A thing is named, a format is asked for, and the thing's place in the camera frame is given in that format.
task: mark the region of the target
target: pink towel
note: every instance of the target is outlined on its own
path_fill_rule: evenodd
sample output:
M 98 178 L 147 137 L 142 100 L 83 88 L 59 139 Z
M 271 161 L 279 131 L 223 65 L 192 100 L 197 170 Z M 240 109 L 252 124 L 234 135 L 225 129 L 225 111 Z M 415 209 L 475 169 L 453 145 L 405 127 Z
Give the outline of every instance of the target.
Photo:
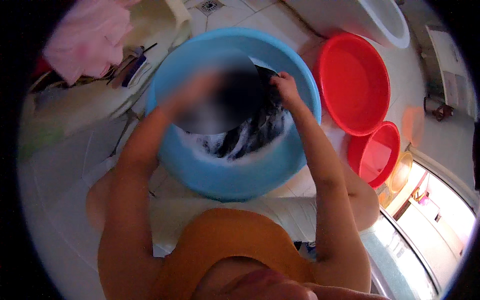
M 68 85 L 81 75 L 102 77 L 123 59 L 131 31 L 126 6 L 140 0 L 78 0 L 48 40 L 43 55 Z

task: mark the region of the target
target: blue basin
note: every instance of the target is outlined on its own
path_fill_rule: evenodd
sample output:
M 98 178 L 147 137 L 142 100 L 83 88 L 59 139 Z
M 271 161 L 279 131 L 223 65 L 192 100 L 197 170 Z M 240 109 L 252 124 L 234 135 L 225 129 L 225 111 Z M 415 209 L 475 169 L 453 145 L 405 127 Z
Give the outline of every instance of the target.
M 195 42 L 209 47 L 228 45 L 243 51 L 255 63 L 260 61 L 276 72 L 288 72 L 295 78 L 301 98 L 320 123 L 322 109 L 318 88 L 312 73 L 300 56 L 266 33 L 237 27 L 217 29 L 199 35 L 167 56 L 152 80 L 146 106 L 147 114 L 157 106 L 157 100 L 161 101 L 178 85 L 180 78 L 188 73 L 187 69 L 191 68 L 192 64 L 186 62 L 188 59 L 184 53 L 180 56 L 178 54 L 188 51 L 191 43 Z M 198 159 L 194 150 L 185 146 L 179 136 L 179 129 L 171 125 L 166 131 L 158 155 L 168 172 L 190 189 L 223 202 L 246 201 L 281 186 L 306 164 L 295 125 L 290 127 L 278 143 L 274 141 L 272 144 L 272 147 L 261 151 L 260 155 L 248 163 L 216 164 Z

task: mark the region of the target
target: floor drain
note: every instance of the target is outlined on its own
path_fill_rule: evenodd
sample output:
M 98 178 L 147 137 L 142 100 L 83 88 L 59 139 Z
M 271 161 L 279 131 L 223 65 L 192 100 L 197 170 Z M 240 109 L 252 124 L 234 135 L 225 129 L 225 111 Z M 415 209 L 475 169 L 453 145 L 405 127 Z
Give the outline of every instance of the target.
M 197 5 L 197 8 L 200 9 L 205 15 L 210 15 L 214 11 L 222 7 L 223 4 L 216 0 L 206 0 Z

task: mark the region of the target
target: orange shirt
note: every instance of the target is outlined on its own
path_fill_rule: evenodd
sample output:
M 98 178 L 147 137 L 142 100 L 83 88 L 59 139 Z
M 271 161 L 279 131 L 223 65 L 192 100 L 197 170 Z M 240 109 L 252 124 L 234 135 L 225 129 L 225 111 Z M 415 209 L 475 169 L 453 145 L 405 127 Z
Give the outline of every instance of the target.
M 311 263 L 280 225 L 257 213 L 215 208 L 185 227 L 165 257 L 155 294 L 162 300 L 188 300 L 206 272 L 232 256 L 253 258 L 298 282 L 315 282 Z

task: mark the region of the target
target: hand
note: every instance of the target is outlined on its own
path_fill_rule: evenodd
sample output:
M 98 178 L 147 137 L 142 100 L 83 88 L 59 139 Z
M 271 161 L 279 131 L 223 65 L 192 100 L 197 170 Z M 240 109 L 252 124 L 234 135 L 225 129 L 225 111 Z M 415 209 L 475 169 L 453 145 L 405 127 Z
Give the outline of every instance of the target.
M 292 111 L 296 107 L 304 104 L 297 90 L 295 79 L 287 72 L 278 73 L 280 77 L 272 77 L 270 84 L 277 87 L 280 96 L 282 97 L 283 106 Z
M 197 72 L 177 88 L 170 100 L 164 104 L 164 110 L 175 117 L 195 104 L 205 101 L 220 83 L 221 76 L 217 70 Z

